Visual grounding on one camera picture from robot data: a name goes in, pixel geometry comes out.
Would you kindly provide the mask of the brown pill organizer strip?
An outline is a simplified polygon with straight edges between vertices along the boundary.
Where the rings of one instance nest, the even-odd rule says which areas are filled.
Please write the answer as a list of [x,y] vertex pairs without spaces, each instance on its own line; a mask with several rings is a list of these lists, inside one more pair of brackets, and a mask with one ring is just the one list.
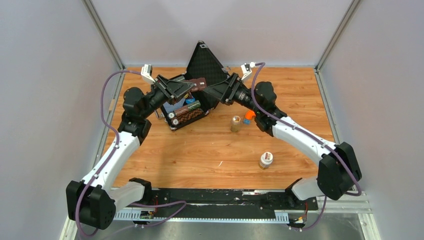
[[188,82],[193,84],[193,87],[190,89],[190,92],[203,91],[207,87],[207,81],[204,77],[193,78],[188,80]]

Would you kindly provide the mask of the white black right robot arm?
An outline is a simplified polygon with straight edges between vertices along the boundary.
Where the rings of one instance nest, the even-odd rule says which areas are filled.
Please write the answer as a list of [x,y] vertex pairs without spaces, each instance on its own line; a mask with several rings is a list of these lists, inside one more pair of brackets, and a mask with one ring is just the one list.
[[343,195],[361,195],[362,172],[353,147],[325,140],[297,124],[277,107],[271,82],[260,81],[247,88],[233,74],[203,91],[225,105],[238,103],[254,111],[256,126],[262,132],[290,144],[317,165],[317,176],[300,178],[286,188],[285,201],[290,208],[298,209],[314,197],[338,200]]

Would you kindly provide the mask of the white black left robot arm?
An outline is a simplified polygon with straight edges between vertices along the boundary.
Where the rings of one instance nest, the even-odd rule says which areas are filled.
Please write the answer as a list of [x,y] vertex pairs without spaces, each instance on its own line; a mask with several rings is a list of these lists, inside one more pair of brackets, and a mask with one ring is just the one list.
[[152,203],[149,181],[135,177],[122,187],[113,189],[112,185],[127,160],[146,139],[152,126],[148,117],[164,103],[178,102],[198,88],[197,83],[189,80],[175,81],[158,75],[147,93],[138,87],[125,91],[119,127],[106,125],[115,134],[112,144],[82,180],[72,180],[66,187],[68,217],[78,228],[88,225],[104,230],[121,209],[133,203],[142,207]]

